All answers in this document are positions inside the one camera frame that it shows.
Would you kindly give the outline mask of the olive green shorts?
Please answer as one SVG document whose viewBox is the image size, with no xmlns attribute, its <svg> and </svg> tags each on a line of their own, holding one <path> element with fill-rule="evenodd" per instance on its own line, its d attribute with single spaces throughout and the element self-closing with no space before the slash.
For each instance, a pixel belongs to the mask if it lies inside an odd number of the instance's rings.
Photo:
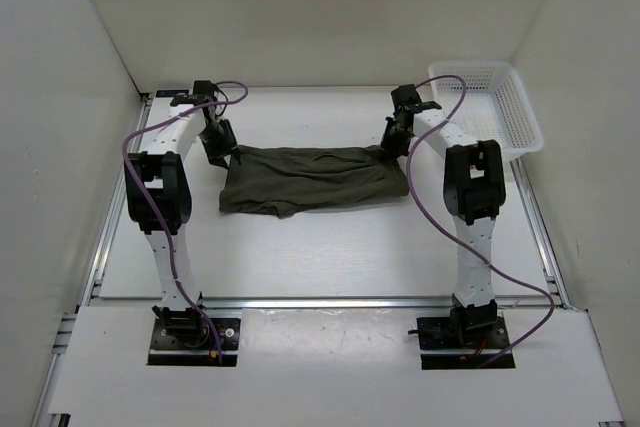
<svg viewBox="0 0 640 427">
<path fill-rule="evenodd" d="M 377 146 L 257 148 L 230 162 L 219 211 L 283 219 L 315 209 L 355 207 L 409 194 L 399 163 Z"/>
</svg>

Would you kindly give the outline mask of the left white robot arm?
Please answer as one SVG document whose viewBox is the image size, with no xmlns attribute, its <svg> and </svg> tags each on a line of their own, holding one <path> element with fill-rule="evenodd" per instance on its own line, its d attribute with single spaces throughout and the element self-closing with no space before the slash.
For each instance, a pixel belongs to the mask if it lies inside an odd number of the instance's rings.
<svg viewBox="0 0 640 427">
<path fill-rule="evenodd" d="M 197 138 L 214 164 L 238 153 L 225 109 L 235 102 L 222 83 L 197 80 L 171 100 L 165 120 L 128 135 L 122 144 L 127 208 L 154 255 L 162 289 L 153 308 L 166 333 L 188 348 L 222 349 L 218 328 L 202 307 L 187 251 L 192 196 L 183 160 Z"/>
</svg>

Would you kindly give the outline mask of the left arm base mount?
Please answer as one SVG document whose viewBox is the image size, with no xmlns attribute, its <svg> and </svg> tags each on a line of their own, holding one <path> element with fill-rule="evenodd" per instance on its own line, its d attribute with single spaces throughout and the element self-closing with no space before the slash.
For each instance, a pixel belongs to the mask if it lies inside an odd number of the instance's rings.
<svg viewBox="0 0 640 427">
<path fill-rule="evenodd" d="M 188 310 L 154 319 L 147 364 L 149 366 L 235 367 L 241 337 L 241 319 L 212 318 L 220 343 L 210 325 Z"/>
</svg>

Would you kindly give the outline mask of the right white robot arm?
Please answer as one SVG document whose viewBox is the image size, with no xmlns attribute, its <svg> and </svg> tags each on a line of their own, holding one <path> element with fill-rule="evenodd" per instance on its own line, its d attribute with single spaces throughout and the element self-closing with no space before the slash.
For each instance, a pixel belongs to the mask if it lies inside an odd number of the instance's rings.
<svg viewBox="0 0 640 427">
<path fill-rule="evenodd" d="M 391 91 L 393 114 L 381 140 L 385 159 L 410 155 L 414 117 L 425 112 L 431 148 L 444 159 L 443 199 L 452 216 L 457 278 L 447 333 L 460 346 L 477 343 L 497 322 L 492 288 L 491 243 L 495 220 L 506 200 L 501 147 L 480 140 L 451 122 L 434 101 L 421 99 L 414 84 Z"/>
</svg>

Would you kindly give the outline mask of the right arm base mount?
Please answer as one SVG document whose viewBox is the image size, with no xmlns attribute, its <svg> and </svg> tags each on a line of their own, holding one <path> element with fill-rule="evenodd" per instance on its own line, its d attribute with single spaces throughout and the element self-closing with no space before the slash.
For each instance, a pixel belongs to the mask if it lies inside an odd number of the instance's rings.
<svg viewBox="0 0 640 427">
<path fill-rule="evenodd" d="M 460 338 L 448 317 L 418 317 L 407 334 L 418 339 L 423 371 L 514 369 L 508 351 L 497 360 L 491 358 L 510 345 L 505 321 L 499 317 L 493 327 Z"/>
</svg>

